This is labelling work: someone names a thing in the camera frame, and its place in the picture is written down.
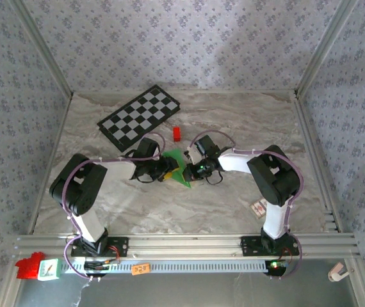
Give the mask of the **small red-printed card box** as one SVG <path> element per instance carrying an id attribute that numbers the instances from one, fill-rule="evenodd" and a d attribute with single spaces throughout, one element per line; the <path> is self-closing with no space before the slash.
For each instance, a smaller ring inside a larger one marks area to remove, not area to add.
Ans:
<path id="1" fill-rule="evenodd" d="M 255 216 L 260 219 L 266 215 L 267 201 L 264 198 L 252 203 L 250 208 Z"/>

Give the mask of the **aluminium side rail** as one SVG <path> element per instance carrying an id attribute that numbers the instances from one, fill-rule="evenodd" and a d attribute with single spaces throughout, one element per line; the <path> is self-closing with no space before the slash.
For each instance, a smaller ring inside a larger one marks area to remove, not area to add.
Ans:
<path id="1" fill-rule="evenodd" d="M 326 222 L 325 229 L 328 232 L 344 232 L 342 220 L 337 211 L 337 198 L 334 197 L 331 190 L 329 172 L 323 165 L 322 152 L 320 146 L 316 143 L 317 133 L 314 125 L 309 121 L 309 112 L 298 98 L 297 92 L 291 92 L 291 98 L 295 106 L 295 113 L 300 130 L 302 132 L 305 147 L 315 181 L 318 185 L 322 206 L 326 216 L 332 216 L 333 220 Z"/>
<path id="2" fill-rule="evenodd" d="M 45 190 L 46 190 L 46 187 L 47 187 L 48 178 L 49 178 L 50 172 L 51 172 L 52 167 L 53 167 L 53 160 L 54 160 L 54 157 L 55 157 L 57 149 L 58 149 L 58 144 L 59 144 L 60 139 L 61 139 L 61 135 L 62 135 L 62 132 L 63 132 L 63 127 L 64 127 L 64 124 L 65 124 L 65 120 L 67 118 L 67 114 L 68 114 L 68 111 L 69 111 L 69 108 L 70 108 L 70 104 L 72 102 L 72 97 L 73 97 L 73 94 L 71 94 L 71 96 L 68 98 L 67 105 L 65 106 L 64 112 L 61 116 L 60 124 L 58 126 L 57 135 L 54 139 L 53 148 L 51 150 L 51 154 L 50 154 L 49 159 L 47 161 L 47 167 L 45 169 L 45 175 L 44 175 L 44 177 L 42 179 L 42 182 L 40 184 L 40 189 L 39 189 L 38 195 L 36 197 L 36 202 L 35 202 L 35 205 L 33 207 L 31 218 L 29 220 L 28 228 L 27 228 L 27 231 L 26 231 L 26 233 L 28 235 L 32 235 L 33 232 L 34 232 L 34 229 L 35 229 L 35 225 L 36 225 L 36 222 L 37 222 L 37 219 L 38 219 L 39 210 L 40 210 L 40 207 L 41 207 L 41 204 L 42 204 L 42 198 L 44 196 L 44 193 L 45 193 Z"/>

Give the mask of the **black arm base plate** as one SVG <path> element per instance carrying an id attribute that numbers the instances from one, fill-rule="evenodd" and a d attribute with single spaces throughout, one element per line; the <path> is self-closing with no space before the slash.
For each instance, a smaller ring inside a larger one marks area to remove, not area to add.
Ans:
<path id="1" fill-rule="evenodd" d="M 97 242 L 88 242 L 80 238 L 72 244 L 70 255 L 73 257 L 126 257 L 128 247 L 128 237 L 103 237 Z"/>
<path id="2" fill-rule="evenodd" d="M 242 236 L 240 246 L 243 256 L 298 256 L 297 242 L 289 235 L 273 240 L 265 236 Z"/>

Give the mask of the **orange tag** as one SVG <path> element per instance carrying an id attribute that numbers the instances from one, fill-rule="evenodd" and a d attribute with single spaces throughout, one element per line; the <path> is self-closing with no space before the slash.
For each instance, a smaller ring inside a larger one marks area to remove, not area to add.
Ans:
<path id="1" fill-rule="evenodd" d="M 135 264 L 131 267 L 131 274 L 133 276 L 148 274 L 151 272 L 151 267 L 149 263 Z"/>

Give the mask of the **long aluminium mounting rail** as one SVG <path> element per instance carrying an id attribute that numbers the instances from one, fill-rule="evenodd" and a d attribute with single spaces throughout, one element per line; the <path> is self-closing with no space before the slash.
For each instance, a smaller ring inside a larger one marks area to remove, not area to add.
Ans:
<path id="1" fill-rule="evenodd" d="M 357 258 L 351 233 L 301 233 L 304 259 Z M 128 235 L 128 260 L 228 260 L 243 256 L 240 234 L 141 234 Z M 24 258 L 41 251 L 51 258 L 63 255 L 66 235 L 22 235 L 12 240 L 11 254 Z"/>

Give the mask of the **aluminium frame post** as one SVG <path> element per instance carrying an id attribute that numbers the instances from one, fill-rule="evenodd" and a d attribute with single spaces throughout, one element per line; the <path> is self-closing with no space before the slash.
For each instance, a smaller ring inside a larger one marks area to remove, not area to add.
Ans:
<path id="1" fill-rule="evenodd" d="M 307 93 L 358 2 L 359 0 L 341 0 L 295 89 L 297 99 L 302 99 Z"/>
<path id="2" fill-rule="evenodd" d="M 8 0 L 8 2 L 20 20 L 22 27 L 28 34 L 31 42 L 34 44 L 45 66 L 51 73 L 57 87 L 59 87 L 60 91 L 70 100 L 72 98 L 72 90 L 70 89 L 61 68 L 55 60 L 51 49 L 43 38 L 34 18 L 31 16 L 27 6 L 24 4 L 24 1 Z"/>

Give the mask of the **white plastic hook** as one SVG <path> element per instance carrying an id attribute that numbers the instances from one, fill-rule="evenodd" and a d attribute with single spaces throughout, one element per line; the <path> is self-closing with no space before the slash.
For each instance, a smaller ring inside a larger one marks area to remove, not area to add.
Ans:
<path id="1" fill-rule="evenodd" d="M 342 279 L 349 276 L 350 271 L 345 267 L 345 265 L 342 262 L 338 262 L 329 270 L 327 276 L 329 281 L 331 282 L 339 282 Z"/>

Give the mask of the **aluminium back rail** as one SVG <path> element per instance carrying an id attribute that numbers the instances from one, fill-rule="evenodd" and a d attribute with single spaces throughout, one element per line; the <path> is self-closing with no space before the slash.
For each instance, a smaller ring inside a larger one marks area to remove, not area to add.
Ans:
<path id="1" fill-rule="evenodd" d="M 167 93 L 171 95 L 181 94 L 181 93 L 217 93 L 217 94 L 237 94 L 237 93 L 253 93 L 253 94 L 273 94 L 277 96 L 292 96 L 295 94 L 294 89 L 270 89 L 270 90 L 199 90 L 199 89 L 185 89 L 185 90 L 176 90 L 176 89 L 168 89 L 165 90 Z M 102 91 L 75 91 L 74 93 L 78 95 L 137 95 L 142 91 L 136 90 L 102 90 Z"/>

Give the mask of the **black controller board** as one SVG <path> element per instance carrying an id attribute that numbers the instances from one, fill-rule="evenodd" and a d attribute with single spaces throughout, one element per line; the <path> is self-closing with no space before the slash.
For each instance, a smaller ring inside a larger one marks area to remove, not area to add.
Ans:
<path id="1" fill-rule="evenodd" d="M 103 277 L 114 267 L 120 264 L 119 260 L 109 259 L 103 261 L 85 261 L 83 269 L 88 277 Z"/>
<path id="2" fill-rule="evenodd" d="M 286 273 L 289 264 L 285 260 L 267 260 L 265 266 L 267 270 L 265 275 L 281 278 Z"/>

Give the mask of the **black and white chessboard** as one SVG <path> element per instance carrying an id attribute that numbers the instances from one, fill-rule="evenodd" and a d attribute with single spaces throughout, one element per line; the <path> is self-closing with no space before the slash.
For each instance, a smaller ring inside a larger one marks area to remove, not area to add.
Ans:
<path id="1" fill-rule="evenodd" d="M 180 110 L 180 103 L 158 85 L 138 95 L 97 123 L 121 152 Z"/>

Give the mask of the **red object with label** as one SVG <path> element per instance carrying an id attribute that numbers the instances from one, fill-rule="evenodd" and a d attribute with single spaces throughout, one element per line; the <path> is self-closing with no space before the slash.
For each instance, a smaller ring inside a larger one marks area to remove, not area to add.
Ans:
<path id="1" fill-rule="evenodd" d="M 17 279 L 37 279 L 40 262 L 45 259 L 43 252 L 34 252 L 29 258 L 23 258 L 15 263 L 17 269 Z"/>

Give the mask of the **green cloth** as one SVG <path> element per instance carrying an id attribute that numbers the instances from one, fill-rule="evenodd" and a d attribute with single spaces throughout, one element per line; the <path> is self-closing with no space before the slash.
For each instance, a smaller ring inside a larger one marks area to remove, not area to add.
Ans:
<path id="1" fill-rule="evenodd" d="M 165 152 L 163 152 L 163 157 L 171 157 L 171 158 L 175 159 L 176 162 L 178 163 L 178 165 L 180 166 L 180 169 L 178 171 L 172 172 L 172 178 L 169 178 L 169 179 L 173 179 L 173 180 L 177 181 L 178 183 L 190 188 L 191 187 L 190 183 L 185 181 L 184 176 L 183 176 L 183 171 L 186 167 L 186 162 L 184 160 L 183 151 L 178 148 L 169 150 L 169 151 L 165 151 Z"/>

